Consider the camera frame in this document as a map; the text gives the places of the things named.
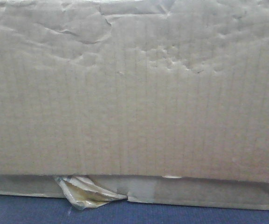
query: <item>blue fabric surface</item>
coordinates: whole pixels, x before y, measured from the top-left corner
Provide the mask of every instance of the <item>blue fabric surface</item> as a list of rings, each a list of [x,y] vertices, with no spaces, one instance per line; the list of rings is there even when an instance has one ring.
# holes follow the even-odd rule
[[[269,211],[117,201],[78,211],[66,199],[0,195],[0,224],[269,224]]]

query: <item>blue carpet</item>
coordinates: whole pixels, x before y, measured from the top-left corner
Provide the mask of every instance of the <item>blue carpet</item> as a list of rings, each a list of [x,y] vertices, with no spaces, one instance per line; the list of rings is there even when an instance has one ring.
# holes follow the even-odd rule
[[[66,199],[0,195],[0,224],[269,224],[269,211],[117,201],[78,211]]]

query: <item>torn packing tape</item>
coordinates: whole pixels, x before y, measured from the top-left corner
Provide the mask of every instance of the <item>torn packing tape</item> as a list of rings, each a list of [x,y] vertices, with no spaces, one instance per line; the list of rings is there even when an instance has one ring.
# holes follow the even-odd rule
[[[111,201],[126,199],[127,196],[98,187],[88,177],[54,177],[69,202],[79,210],[97,208]]]

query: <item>corrugated cardboard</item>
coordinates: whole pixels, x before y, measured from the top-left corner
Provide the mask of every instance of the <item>corrugated cardboard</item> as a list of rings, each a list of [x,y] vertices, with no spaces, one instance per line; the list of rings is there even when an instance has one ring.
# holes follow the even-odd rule
[[[0,174],[269,182],[269,0],[0,0]]]

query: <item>crumpled cardboard surface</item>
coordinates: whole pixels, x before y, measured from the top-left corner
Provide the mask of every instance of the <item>crumpled cardboard surface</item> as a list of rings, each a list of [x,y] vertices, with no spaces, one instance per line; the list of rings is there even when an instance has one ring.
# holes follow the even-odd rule
[[[269,0],[0,0],[0,174],[269,182]]]

